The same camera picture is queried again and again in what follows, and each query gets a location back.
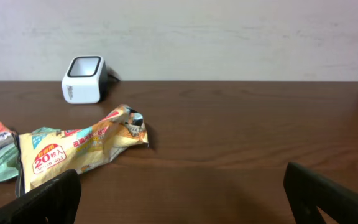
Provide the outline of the teal snack packet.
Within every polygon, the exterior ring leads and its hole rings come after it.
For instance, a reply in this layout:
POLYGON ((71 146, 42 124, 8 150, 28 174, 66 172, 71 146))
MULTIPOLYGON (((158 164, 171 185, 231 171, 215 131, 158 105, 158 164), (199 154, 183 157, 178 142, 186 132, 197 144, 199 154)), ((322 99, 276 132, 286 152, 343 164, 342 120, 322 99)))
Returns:
POLYGON ((41 142, 47 136, 55 136, 57 132, 56 129, 42 127, 18 136, 11 131, 14 142, 0 150, 0 182, 17 177, 22 165, 33 166, 39 171, 39 167, 50 159, 49 152, 54 148, 42 147, 41 142))

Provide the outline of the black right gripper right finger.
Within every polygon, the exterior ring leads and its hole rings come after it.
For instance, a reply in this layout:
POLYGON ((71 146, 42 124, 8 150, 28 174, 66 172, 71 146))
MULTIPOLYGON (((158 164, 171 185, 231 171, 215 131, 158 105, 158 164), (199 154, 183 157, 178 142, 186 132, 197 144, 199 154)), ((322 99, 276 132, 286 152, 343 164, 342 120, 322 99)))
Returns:
POLYGON ((320 210, 340 224, 358 223, 358 193, 320 174, 290 162, 283 186, 297 223, 324 223, 320 210))

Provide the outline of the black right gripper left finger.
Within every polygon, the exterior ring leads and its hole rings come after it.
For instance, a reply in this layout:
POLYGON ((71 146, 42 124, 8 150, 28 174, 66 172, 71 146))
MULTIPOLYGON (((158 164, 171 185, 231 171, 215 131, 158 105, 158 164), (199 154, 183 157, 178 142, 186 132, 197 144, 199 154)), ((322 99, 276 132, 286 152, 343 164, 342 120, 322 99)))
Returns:
POLYGON ((72 224, 81 197, 81 183, 69 169, 0 208, 0 223, 72 224))

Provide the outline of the yellow snack bag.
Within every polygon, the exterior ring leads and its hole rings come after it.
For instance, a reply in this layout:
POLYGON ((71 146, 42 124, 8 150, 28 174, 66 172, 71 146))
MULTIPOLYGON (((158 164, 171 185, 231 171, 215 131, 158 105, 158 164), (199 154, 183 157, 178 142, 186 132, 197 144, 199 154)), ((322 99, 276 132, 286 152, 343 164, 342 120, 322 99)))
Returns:
POLYGON ((16 136, 18 197, 73 169, 78 174, 112 162, 128 147, 148 143, 144 117, 120 105, 85 129, 39 128, 16 136))

